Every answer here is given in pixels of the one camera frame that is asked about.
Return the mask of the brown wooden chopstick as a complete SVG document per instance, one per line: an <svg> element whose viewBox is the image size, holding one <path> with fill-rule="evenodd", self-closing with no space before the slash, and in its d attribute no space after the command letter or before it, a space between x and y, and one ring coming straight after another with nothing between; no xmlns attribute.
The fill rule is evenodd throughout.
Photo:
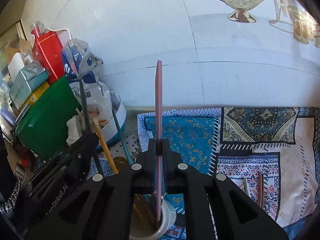
<svg viewBox="0 0 320 240"><path fill-rule="evenodd" d="M249 196L249 185L247 182L247 178L244 178L244 189L245 189L246 194Z"/></svg>

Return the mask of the teal chopstick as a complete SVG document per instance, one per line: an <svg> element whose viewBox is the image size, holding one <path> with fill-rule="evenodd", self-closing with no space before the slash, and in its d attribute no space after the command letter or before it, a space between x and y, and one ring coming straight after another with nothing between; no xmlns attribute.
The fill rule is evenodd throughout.
<svg viewBox="0 0 320 240"><path fill-rule="evenodd" d="M129 163L129 165L132 165L133 161L132 161L131 155L130 155L127 147L126 147L125 140L124 140L123 134L121 132L121 128L119 126L119 122L118 122L117 116L116 116L116 111L114 109L112 109L112 115L113 115L114 123L116 125L117 131L118 131L118 135L119 135L119 138L120 138L120 142L121 142L123 151L125 153L127 162Z"/></svg>

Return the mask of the dark green chopstick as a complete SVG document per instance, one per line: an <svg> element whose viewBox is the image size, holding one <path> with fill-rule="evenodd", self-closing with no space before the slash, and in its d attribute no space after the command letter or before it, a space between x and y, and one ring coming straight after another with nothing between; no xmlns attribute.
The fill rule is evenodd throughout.
<svg viewBox="0 0 320 240"><path fill-rule="evenodd" d="M88 113L87 113L86 94L85 94L85 91L84 91L84 86L83 86L83 83L82 83L82 79L79 79L79 87L80 87L80 98L81 98L81 104L82 104L82 111L83 111L83 116L84 116L86 133L92 133L91 124L90 124L89 116L88 116ZM94 159L95 165L97 167L98 173L103 176L104 175L103 169L101 168L100 161L99 161L99 158L98 158L96 150L93 150L92 155L93 155L93 159Z"/></svg>

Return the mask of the yellow wooden chopstick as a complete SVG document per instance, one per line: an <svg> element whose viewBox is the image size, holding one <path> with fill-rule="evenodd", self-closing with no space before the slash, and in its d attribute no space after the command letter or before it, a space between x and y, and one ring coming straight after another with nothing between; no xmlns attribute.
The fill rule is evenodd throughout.
<svg viewBox="0 0 320 240"><path fill-rule="evenodd" d="M112 156L110 154L110 151L108 149L106 141L105 141L105 139L104 139L104 137L102 135L100 124L99 124L97 119L93 119L93 126L94 126L95 132L96 132L96 134L97 134L97 136L99 138L99 141L100 141L100 144L102 146L104 155L105 155L105 157L106 157L106 159L107 159L107 161L108 161L108 163L109 163L109 165L111 167L111 170L113 171L114 174L118 174L119 173L118 169L117 169L117 167L116 167L116 165L115 165L115 163L113 161L113 158L112 158Z"/></svg>

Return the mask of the white ceramic utensil cup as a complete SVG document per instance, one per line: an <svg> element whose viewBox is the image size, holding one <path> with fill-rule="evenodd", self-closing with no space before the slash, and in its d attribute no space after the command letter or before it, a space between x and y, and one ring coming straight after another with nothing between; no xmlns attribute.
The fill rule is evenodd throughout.
<svg viewBox="0 0 320 240"><path fill-rule="evenodd" d="M177 217L174 207L163 196L161 202L160 220L157 221L153 196L135 195L129 239L159 239L174 225Z"/></svg>

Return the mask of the green metal box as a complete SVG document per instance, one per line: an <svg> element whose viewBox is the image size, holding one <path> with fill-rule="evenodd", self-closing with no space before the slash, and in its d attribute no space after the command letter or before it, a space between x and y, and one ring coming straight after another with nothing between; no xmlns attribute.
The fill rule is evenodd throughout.
<svg viewBox="0 0 320 240"><path fill-rule="evenodd" d="M54 153L68 147L67 121L81 109L67 77L62 76L31 106L16 128L16 137L27 149L47 161Z"/></svg>

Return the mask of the patchwork patterned table cloth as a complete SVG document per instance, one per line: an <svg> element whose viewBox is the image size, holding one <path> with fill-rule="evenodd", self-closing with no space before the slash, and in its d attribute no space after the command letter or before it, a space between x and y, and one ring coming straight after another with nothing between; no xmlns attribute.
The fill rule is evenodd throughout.
<svg viewBox="0 0 320 240"><path fill-rule="evenodd" d="M223 107L163 112L163 137L203 174L223 173L294 239L319 207L319 109Z"/></svg>

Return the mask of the white blue plastic bag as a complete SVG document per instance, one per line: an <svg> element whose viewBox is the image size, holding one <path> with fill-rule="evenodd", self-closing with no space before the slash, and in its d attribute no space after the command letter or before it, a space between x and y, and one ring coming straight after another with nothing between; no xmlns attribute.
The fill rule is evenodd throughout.
<svg viewBox="0 0 320 240"><path fill-rule="evenodd" d="M76 100L81 102L80 85L83 85L89 118L99 122L107 145L115 145L120 137L113 113L123 131L126 109L119 95L100 80L103 60L90 52L87 42L77 38L65 44L61 55L65 76Z"/></svg>

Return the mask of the teal tissue box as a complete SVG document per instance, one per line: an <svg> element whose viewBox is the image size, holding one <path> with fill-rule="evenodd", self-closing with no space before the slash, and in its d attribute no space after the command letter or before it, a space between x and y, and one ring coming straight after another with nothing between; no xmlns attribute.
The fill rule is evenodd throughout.
<svg viewBox="0 0 320 240"><path fill-rule="evenodd" d="M47 80L47 71L39 61L33 61L23 67L18 72L9 92L16 109L19 111L38 88L46 90L49 87Z"/></svg>

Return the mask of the red tin box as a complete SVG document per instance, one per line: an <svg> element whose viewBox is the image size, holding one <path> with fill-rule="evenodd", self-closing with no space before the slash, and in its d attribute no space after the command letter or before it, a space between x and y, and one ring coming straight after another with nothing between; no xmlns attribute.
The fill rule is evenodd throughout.
<svg viewBox="0 0 320 240"><path fill-rule="evenodd" d="M49 85L65 74L62 64L62 44L56 32L48 31L40 37L36 37L33 55L35 60L39 61L47 71Z"/></svg>

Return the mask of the red white cup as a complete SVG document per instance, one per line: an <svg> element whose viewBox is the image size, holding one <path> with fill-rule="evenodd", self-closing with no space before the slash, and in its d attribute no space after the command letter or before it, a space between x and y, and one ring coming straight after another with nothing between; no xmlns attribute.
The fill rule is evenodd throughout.
<svg viewBox="0 0 320 240"><path fill-rule="evenodd" d="M36 21L30 26L30 33L35 37L42 36L44 32L44 25L41 21Z"/></svg>

